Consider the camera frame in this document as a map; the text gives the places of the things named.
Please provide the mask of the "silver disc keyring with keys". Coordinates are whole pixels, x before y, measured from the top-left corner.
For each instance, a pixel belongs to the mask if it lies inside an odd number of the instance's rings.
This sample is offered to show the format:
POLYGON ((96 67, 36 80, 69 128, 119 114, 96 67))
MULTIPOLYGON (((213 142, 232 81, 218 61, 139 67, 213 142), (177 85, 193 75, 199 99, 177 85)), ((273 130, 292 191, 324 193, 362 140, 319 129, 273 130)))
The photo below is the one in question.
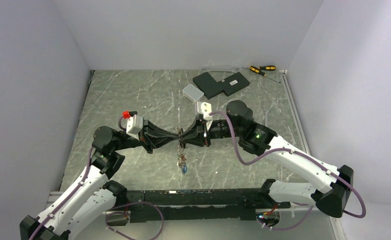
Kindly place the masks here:
POLYGON ((185 145, 183 143, 181 143, 180 141, 178 141, 177 166, 183 175, 185 175, 188 171, 187 159, 186 159, 186 154, 185 154, 184 150, 185 150, 185 145))

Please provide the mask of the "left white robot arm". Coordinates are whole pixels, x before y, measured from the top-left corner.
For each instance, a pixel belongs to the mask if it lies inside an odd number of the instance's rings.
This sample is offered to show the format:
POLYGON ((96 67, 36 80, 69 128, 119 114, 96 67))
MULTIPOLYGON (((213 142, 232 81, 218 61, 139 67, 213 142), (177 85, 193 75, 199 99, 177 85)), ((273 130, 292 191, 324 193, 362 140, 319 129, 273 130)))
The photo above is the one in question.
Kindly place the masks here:
POLYGON ((128 119, 127 127, 97 128, 83 171, 67 190, 36 217, 26 216, 19 224, 22 240, 73 240, 103 212, 121 210, 128 201, 127 189, 112 180, 125 156, 119 150, 153 149, 179 139, 142 117, 128 119))

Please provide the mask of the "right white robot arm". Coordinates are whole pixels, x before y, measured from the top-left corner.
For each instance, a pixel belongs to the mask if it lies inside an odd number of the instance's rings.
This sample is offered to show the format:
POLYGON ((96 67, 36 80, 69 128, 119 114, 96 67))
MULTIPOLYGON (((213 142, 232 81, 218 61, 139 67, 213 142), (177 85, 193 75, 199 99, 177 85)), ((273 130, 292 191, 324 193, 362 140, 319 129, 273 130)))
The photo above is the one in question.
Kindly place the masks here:
POLYGON ((322 213, 340 218, 353 193, 354 170, 337 167, 301 151, 267 126, 255 122, 253 110, 243 101, 234 100, 225 111, 213 111, 208 102, 197 102, 195 120, 178 132, 182 147, 187 144, 208 147, 212 139, 231 138, 237 159, 249 166, 266 158, 297 175, 306 183, 266 180, 259 192, 259 202, 270 208, 281 202, 315 205, 322 213))

